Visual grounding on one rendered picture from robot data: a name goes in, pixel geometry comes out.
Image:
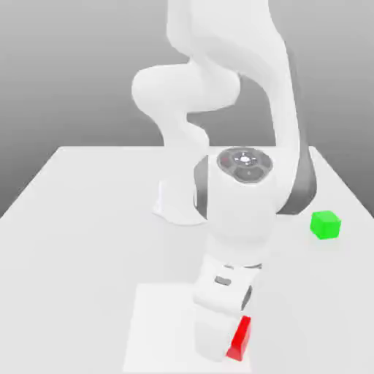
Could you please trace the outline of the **small red cube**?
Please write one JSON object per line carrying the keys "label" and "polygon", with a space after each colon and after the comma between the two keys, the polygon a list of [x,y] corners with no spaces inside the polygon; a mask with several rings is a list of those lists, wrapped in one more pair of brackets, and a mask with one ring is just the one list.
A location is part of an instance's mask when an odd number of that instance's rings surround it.
{"label": "small red cube", "polygon": [[241,362],[245,350],[248,345],[249,337],[251,333],[251,317],[243,316],[240,320],[238,328],[232,338],[231,345],[226,352],[226,356]]}

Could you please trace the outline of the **small green cube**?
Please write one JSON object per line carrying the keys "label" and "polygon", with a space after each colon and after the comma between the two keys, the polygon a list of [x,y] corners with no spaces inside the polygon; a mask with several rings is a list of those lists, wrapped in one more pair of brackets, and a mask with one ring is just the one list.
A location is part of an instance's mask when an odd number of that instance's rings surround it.
{"label": "small green cube", "polygon": [[340,234],[341,219],[332,211],[324,210],[313,212],[310,221],[310,230],[320,240],[335,239]]}

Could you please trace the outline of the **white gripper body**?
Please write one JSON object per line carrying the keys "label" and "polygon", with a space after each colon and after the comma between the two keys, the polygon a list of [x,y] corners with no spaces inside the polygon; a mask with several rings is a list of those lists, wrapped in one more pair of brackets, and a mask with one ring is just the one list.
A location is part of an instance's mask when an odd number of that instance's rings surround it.
{"label": "white gripper body", "polygon": [[221,362],[229,350],[239,318],[195,306],[194,342],[196,352],[205,359]]}

